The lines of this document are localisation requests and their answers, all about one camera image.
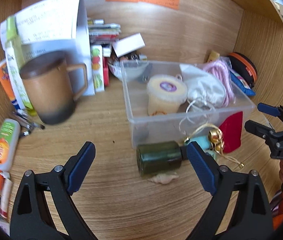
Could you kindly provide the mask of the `stack of books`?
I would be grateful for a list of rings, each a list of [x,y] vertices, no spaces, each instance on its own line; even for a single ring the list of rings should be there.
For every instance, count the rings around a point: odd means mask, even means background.
[[[111,44],[119,39],[121,25],[117,23],[105,23],[103,19],[88,19],[88,31],[90,44]]]

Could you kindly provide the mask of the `white paper stand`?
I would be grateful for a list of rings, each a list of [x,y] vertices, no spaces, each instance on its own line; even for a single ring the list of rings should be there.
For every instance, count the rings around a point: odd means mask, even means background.
[[[84,0],[42,0],[17,12],[15,18],[26,61],[62,50],[67,63],[86,65],[88,88],[84,95],[95,94]]]

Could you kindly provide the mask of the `beige conch seashell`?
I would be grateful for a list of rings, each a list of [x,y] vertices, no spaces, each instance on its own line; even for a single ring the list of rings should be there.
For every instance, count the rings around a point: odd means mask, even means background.
[[[179,175],[176,172],[173,173],[159,173],[155,176],[148,178],[147,181],[150,181],[152,183],[156,184],[162,184],[167,185],[171,183],[173,180],[178,179]]]

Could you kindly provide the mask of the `red velvet pouch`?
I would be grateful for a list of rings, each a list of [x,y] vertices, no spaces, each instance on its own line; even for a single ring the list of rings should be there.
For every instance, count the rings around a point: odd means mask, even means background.
[[[223,133],[225,154],[231,153],[241,146],[241,135],[243,125],[243,112],[237,112],[228,116],[220,125]]]

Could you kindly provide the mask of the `white drawstring cloth bag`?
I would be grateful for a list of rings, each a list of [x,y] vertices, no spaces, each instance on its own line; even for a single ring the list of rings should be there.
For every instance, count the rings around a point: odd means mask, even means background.
[[[221,81],[214,75],[190,64],[179,65],[182,81],[188,88],[186,101],[186,117],[179,122],[182,124],[202,125],[205,123],[216,124],[219,114],[216,109],[223,107],[226,99],[226,90]]]

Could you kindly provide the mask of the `gold bell ornament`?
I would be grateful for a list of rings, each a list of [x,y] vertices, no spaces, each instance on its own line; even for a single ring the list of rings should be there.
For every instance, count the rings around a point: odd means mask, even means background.
[[[209,129],[208,141],[212,145],[212,150],[216,154],[218,154],[220,157],[227,159],[233,163],[236,163],[239,166],[239,168],[243,168],[244,164],[242,162],[238,161],[234,157],[229,157],[224,154],[225,143],[224,143],[224,138],[223,138],[223,132],[214,124],[211,124],[211,123],[202,124],[184,139],[184,144],[187,145],[190,142],[192,142],[192,139],[195,137],[195,135],[197,135],[199,132],[201,132],[205,128]]]

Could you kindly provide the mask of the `cream tub purple label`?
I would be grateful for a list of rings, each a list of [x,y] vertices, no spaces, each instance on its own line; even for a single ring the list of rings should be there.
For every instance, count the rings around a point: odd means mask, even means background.
[[[147,83],[147,94],[148,115],[174,114],[186,102],[188,87],[174,76],[154,75]]]

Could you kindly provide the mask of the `white orange cream tube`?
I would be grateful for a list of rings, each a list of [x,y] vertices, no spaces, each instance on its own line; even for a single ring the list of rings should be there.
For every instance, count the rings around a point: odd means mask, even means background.
[[[3,121],[0,127],[0,171],[10,171],[20,131],[21,126],[16,120],[5,119]]]

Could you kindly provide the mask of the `orange white box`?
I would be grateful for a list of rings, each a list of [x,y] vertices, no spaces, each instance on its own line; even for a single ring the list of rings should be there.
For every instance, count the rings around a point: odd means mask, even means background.
[[[3,90],[7,94],[9,100],[11,101],[12,105],[16,110],[18,110],[19,105],[11,86],[6,59],[3,59],[0,62],[0,83],[2,85]]]

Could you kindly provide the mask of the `yellow lotion tube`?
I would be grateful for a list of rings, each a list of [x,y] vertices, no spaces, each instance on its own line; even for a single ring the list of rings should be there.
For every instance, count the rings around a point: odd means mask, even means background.
[[[207,62],[216,61],[220,57],[220,53],[212,50],[208,56]]]

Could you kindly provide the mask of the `light teal small object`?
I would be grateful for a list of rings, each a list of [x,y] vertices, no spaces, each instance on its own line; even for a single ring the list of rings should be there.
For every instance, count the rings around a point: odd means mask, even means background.
[[[201,149],[211,155],[214,160],[217,159],[217,154],[216,152],[213,150],[213,145],[212,143],[209,141],[208,137],[203,135],[203,136],[199,136],[199,137],[193,137],[189,140],[189,143],[191,142],[197,142],[198,145],[201,147]]]

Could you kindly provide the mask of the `bowl of small trinkets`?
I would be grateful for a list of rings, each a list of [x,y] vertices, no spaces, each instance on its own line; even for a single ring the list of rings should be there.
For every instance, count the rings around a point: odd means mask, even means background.
[[[126,81],[136,80],[144,74],[149,65],[149,61],[144,60],[128,60],[120,61],[117,57],[111,57],[107,60],[111,73],[120,81],[123,77]]]

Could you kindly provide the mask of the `fruit pattern box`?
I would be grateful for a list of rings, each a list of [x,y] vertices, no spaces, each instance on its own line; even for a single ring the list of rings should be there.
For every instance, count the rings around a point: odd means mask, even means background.
[[[91,62],[95,92],[103,92],[105,90],[105,85],[103,70],[103,48],[101,45],[91,46]]]

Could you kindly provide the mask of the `dark green glass bottle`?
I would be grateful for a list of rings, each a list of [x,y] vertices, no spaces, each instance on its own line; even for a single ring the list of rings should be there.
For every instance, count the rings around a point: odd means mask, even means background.
[[[186,146],[175,141],[139,145],[136,157],[141,176],[179,169],[182,161],[188,160]]]

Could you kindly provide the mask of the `green liquid bottle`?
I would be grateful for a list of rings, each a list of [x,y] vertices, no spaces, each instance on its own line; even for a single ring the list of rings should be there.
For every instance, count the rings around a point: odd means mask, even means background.
[[[5,43],[5,56],[7,59],[10,81],[13,82],[14,87],[17,89],[18,96],[21,99],[22,106],[20,109],[25,110],[30,116],[36,116],[37,113],[30,102],[20,76],[20,70],[26,62],[23,57],[21,39],[17,32],[15,16],[9,16],[6,23],[7,40]]]

